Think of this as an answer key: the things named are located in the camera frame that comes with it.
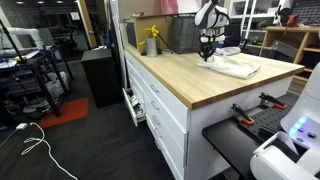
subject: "red handle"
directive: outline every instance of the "red handle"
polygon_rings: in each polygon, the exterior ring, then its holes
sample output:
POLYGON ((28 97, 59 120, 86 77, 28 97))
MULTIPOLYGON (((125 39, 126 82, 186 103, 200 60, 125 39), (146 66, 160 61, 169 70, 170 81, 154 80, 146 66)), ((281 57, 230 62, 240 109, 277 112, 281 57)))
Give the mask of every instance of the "red handle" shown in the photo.
POLYGON ((285 110, 285 109, 287 108, 287 106, 285 106, 285 105, 282 106, 282 105, 280 105, 280 104, 274 104, 273 107, 278 108, 278 109, 281 109, 281 110, 285 110))
POLYGON ((253 125, 253 123, 254 123, 253 119, 248 120, 246 118, 242 118, 241 120, 243 123, 245 123, 246 125, 249 125, 249 126, 253 125))

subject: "white robot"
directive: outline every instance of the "white robot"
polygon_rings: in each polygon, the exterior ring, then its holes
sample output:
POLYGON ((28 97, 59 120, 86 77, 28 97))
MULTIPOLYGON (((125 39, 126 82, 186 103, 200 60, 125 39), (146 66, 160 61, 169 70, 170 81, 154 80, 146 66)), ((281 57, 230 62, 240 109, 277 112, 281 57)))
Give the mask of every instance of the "white robot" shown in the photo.
POLYGON ((311 77, 292 110, 281 120, 288 133, 278 132, 254 151, 251 170, 258 180, 316 180, 320 174, 320 64, 311 77), (288 157, 272 143, 280 140, 287 152, 298 159, 288 157), (308 150, 300 157, 293 141, 308 150))
POLYGON ((195 24, 201 28, 199 41, 201 43, 198 54, 207 62, 213 55, 216 48, 213 46, 215 41, 224 40, 224 34, 219 34, 219 30, 230 23, 227 9, 217 6, 220 0, 209 0, 196 14, 195 24))
MULTIPOLYGON (((43 43, 43 41, 39 35, 39 31, 37 29, 24 29, 24 28, 8 27, 7 30, 9 32, 9 34, 13 34, 13 35, 30 35, 32 37, 32 39, 34 40, 38 50, 45 49, 44 43, 43 43)), ((4 31, 2 28, 0 28, 0 33, 2 33, 1 41, 3 41, 3 46, 4 46, 1 48, 5 48, 5 47, 12 48, 10 41, 5 38, 6 35, 4 34, 4 31)), ((4 54, 12 55, 12 56, 17 55, 16 51, 14 49, 0 50, 0 56, 2 56, 4 54)))

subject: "drawer handle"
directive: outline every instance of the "drawer handle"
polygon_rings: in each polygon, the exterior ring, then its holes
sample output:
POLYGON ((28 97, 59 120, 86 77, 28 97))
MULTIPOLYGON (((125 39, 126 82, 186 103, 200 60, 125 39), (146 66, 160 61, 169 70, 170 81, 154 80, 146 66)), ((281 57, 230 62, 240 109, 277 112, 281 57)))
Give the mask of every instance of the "drawer handle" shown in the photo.
POLYGON ((159 90, 158 89, 156 89, 156 87, 152 84, 152 85, 150 85, 150 88, 152 89, 152 91, 154 91, 154 92, 159 92, 159 90))
POLYGON ((155 129, 154 129, 154 132, 156 132, 156 134, 157 134, 158 138, 162 138, 162 136, 161 136, 161 134, 159 133, 159 131, 158 131, 158 129, 157 129, 157 128, 155 128, 155 129))
POLYGON ((154 101, 152 101, 151 104, 155 110, 159 110, 158 106, 156 105, 156 103, 154 101))
POLYGON ((158 141, 155 139, 154 142, 156 143, 157 148, 161 150, 161 147, 159 146, 158 141))
POLYGON ((156 123, 156 125, 160 125, 156 116, 152 116, 152 120, 154 121, 154 123, 156 123))

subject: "red mat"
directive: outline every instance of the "red mat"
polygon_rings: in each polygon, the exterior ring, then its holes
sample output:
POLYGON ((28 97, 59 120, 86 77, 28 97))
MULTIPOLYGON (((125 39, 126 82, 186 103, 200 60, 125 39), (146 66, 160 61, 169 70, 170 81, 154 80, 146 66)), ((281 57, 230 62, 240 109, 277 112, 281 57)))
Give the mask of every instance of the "red mat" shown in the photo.
POLYGON ((82 98, 74 101, 65 102, 60 108, 60 117, 55 117, 53 113, 44 117, 40 121, 42 128, 49 128, 67 122, 79 120, 88 116, 89 98, 82 98))

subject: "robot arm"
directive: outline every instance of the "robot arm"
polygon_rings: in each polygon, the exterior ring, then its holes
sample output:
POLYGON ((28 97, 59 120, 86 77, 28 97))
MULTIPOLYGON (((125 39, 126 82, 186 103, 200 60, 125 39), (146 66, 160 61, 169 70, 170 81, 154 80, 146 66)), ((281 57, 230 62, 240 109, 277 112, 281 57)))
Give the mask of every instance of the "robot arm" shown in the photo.
POLYGON ((228 24, 228 21, 230 22, 227 10, 217 6, 219 2, 220 0, 210 0, 200 9, 195 17, 196 26, 202 29, 199 38, 201 46, 198 54, 204 58, 204 61, 207 61, 215 52, 213 43, 216 41, 216 38, 224 34, 217 34, 217 28, 224 27, 228 24))
POLYGON ((290 149, 298 156, 298 152, 289 135, 278 132, 253 152, 250 167, 258 180, 318 180, 315 175, 320 171, 319 148, 309 149, 297 162, 287 156, 288 150, 281 150, 273 142, 283 142, 282 149, 290 149))
POLYGON ((43 41, 39 35, 39 31, 37 29, 24 29, 24 28, 13 28, 13 27, 8 27, 7 28, 8 32, 10 34, 15 34, 15 35, 30 35, 34 42, 36 43, 36 46, 39 50, 44 49, 44 44, 43 41))

